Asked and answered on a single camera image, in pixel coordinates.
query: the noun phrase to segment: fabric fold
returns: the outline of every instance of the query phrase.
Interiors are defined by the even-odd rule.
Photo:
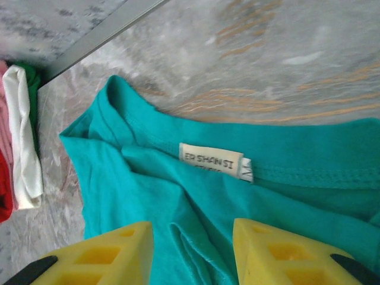
[[[0,223],[11,217],[14,208],[11,183],[7,162],[0,153]]]
[[[38,131],[37,131],[37,121],[38,121],[38,105],[37,105],[37,95],[38,88],[40,87],[41,77],[37,70],[23,62],[16,62],[16,66],[24,68],[26,73],[26,81],[28,84],[28,95],[30,103],[29,119],[31,125],[31,132],[33,134],[34,149],[37,155],[39,155],[39,143],[38,143]]]
[[[0,61],[0,150],[7,164],[8,176],[11,187],[11,195],[13,207],[17,209],[17,202],[13,190],[13,153],[12,153],[12,136],[10,131],[8,105],[5,98],[5,90],[2,83],[2,77],[6,73],[8,67],[5,61]]]
[[[41,165],[34,149],[30,125],[30,103],[25,70],[11,66],[3,76],[9,110],[9,129],[14,159],[14,194],[18,209],[41,205],[43,193]]]

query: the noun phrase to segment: teal t-shirt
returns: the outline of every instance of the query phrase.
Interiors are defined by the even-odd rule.
[[[62,134],[78,173],[85,238],[153,222],[151,284],[238,284],[235,218],[341,248],[380,273],[380,121],[263,126],[159,112],[112,76]],[[254,183],[179,160],[179,144],[251,159]]]

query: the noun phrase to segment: size label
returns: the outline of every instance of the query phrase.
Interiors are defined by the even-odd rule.
[[[242,159],[242,163],[241,163],[240,171],[239,171],[239,178],[241,180],[246,180],[250,182],[254,181],[254,173],[252,171],[250,159],[246,159],[245,157]]]
[[[242,159],[243,154],[235,151],[179,144],[179,160],[203,169],[227,173],[239,179]]]

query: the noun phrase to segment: folded white cloth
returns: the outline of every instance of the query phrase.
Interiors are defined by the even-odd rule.
[[[12,135],[13,185],[18,209],[41,205],[41,164],[34,149],[29,120],[30,102],[24,68],[13,65],[2,77]]]

